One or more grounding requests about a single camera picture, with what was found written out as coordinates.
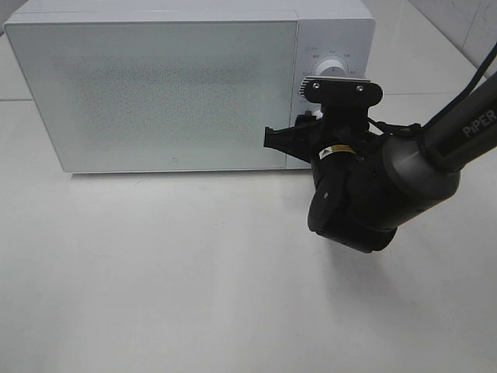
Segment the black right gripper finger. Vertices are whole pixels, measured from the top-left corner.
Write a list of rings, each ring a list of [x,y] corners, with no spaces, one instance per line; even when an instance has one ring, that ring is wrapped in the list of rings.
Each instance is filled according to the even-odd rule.
[[[310,155],[311,136],[321,125],[316,116],[297,116],[294,126],[274,130],[264,128],[263,147],[271,148],[286,155]]]
[[[382,88],[365,78],[306,77],[299,93],[310,103],[346,109],[369,109],[383,98]]]

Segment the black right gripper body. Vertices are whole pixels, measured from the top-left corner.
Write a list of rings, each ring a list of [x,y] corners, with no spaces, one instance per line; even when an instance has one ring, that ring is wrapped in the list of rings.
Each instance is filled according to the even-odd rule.
[[[294,123],[294,157],[308,164],[325,148],[349,147],[359,157],[373,154],[384,142],[383,134],[370,130],[369,106],[322,106],[305,111]]]

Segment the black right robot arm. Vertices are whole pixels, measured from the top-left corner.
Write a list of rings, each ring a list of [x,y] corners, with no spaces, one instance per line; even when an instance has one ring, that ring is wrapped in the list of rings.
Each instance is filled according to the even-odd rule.
[[[266,128],[264,146],[311,166],[309,229],[364,253],[384,249],[400,225],[452,197],[461,170],[496,146],[495,78],[474,79],[424,125],[372,120],[383,92],[366,79],[308,77],[300,92],[320,114]]]

